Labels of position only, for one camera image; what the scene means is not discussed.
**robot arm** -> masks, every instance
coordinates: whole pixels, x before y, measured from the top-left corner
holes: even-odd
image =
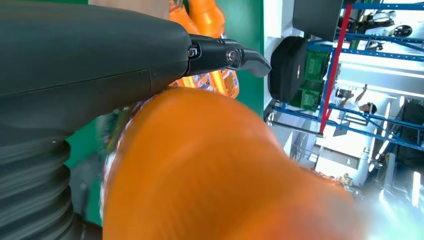
[[[0,23],[0,239],[100,237],[74,214],[64,165],[65,139],[95,117],[183,76],[270,69],[235,41],[133,11],[0,1]]]

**orange bottle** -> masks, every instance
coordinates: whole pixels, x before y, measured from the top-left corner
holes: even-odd
[[[185,87],[186,85],[184,84],[184,81],[182,78],[174,81],[173,83],[170,84],[170,86],[172,87]]]
[[[190,19],[182,0],[169,0],[169,20],[183,26],[189,34],[199,34],[199,29]],[[216,91],[214,81],[209,73],[196,76],[183,77],[185,87]]]
[[[214,0],[188,0],[190,18],[198,27],[200,34],[212,38],[226,39],[225,16]],[[240,92],[236,72],[222,69],[211,73],[218,92],[233,99]]]
[[[104,166],[104,240],[367,239],[351,195],[302,170],[238,101],[175,87],[125,128]]]

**black bag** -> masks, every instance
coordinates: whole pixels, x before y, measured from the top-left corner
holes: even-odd
[[[288,103],[295,96],[304,78],[307,45],[306,38],[289,36],[272,53],[268,76],[272,98]]]

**white wall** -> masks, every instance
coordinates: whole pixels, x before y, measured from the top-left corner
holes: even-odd
[[[344,61],[338,79],[424,95],[424,74],[421,70],[403,70]]]
[[[335,178],[342,177],[347,173],[349,174],[349,177],[353,179],[353,184],[362,184],[362,182],[359,182],[357,178],[358,171],[356,169],[345,166],[330,159],[326,159],[324,157],[320,157],[318,162],[316,162],[315,171],[321,172],[327,176],[334,176]]]
[[[288,36],[300,36],[302,31],[293,28],[293,10],[295,0],[264,0],[264,54],[271,62],[271,55],[281,41]],[[263,109],[265,109],[272,97],[268,91],[268,76],[263,81]]]
[[[313,152],[318,153],[320,151],[320,146],[315,145],[313,147]],[[347,167],[356,169],[358,167],[359,158],[342,154],[340,152],[324,148],[323,151],[319,154],[320,157],[332,160],[333,162],[346,165]]]

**plastic bottle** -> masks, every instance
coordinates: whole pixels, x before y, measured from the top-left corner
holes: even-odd
[[[200,34],[199,29],[187,14],[182,0],[169,0],[169,20],[183,26],[189,34]],[[185,87],[216,91],[214,81],[209,73],[196,76],[183,77]]]
[[[172,87],[185,87],[186,85],[184,84],[183,79],[180,78],[180,79],[174,81],[173,83],[171,83],[170,86],[172,86]]]
[[[225,16],[215,0],[188,0],[189,15],[198,27],[200,34],[212,38],[226,39]],[[211,73],[218,92],[233,99],[240,91],[236,72],[222,69]]]

